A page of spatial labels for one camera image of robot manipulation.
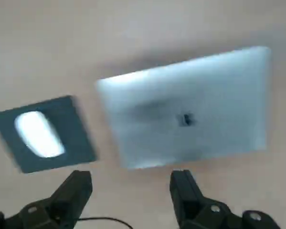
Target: computer mouse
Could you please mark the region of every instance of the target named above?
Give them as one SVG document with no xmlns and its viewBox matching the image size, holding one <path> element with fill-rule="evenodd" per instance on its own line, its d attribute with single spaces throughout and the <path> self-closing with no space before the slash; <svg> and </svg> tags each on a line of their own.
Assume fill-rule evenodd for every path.
<svg viewBox="0 0 286 229">
<path fill-rule="evenodd" d="M 15 129 L 25 145 L 39 157 L 56 157 L 65 148 L 50 121 L 39 111 L 29 111 L 16 117 Z"/>
</svg>

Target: black cable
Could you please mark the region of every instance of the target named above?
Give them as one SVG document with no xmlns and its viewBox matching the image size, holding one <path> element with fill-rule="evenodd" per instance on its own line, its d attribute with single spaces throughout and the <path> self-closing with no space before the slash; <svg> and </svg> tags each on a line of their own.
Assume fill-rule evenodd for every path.
<svg viewBox="0 0 286 229">
<path fill-rule="evenodd" d="M 133 227 L 130 224 L 126 223 L 125 221 L 122 221 L 122 220 L 117 219 L 117 218 L 112 218 L 112 217 L 87 217 L 87 218 L 78 219 L 78 221 L 87 221 L 87 220 L 111 220 L 111 221 L 115 221 L 115 222 L 119 222 L 121 224 L 124 224 L 129 229 L 133 229 Z"/>
</svg>

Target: laptop lid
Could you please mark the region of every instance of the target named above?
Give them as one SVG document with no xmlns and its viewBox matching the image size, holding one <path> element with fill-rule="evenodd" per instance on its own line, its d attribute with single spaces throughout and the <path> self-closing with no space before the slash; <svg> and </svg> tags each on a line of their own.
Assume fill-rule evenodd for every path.
<svg viewBox="0 0 286 229">
<path fill-rule="evenodd" d="M 252 47 L 99 80 L 123 166 L 265 149 L 269 60 Z"/>
</svg>

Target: beige table surface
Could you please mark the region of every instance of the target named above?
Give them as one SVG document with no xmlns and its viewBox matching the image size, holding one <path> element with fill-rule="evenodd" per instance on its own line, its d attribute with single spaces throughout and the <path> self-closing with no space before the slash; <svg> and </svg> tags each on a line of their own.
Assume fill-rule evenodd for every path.
<svg viewBox="0 0 286 229">
<path fill-rule="evenodd" d="M 120 168 L 97 79 L 256 44 L 273 49 L 266 152 Z M 286 0 L 0 0 L 0 110 L 66 94 L 77 96 L 100 160 L 24 175 L 0 140 L 0 210 L 7 216 L 49 196 L 72 170 L 88 169 L 94 192 L 83 216 L 175 229 L 169 175 L 189 168 L 208 197 L 237 214 L 266 211 L 286 228 Z M 124 227 L 92 221 L 76 228 Z"/>
</svg>

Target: laptop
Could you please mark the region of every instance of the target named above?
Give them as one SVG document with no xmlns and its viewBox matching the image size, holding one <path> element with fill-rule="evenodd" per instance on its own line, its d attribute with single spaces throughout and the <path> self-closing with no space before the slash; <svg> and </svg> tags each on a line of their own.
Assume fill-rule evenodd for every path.
<svg viewBox="0 0 286 229">
<path fill-rule="evenodd" d="M 251 47 L 99 80 L 122 165 L 265 150 L 269 67 Z"/>
</svg>

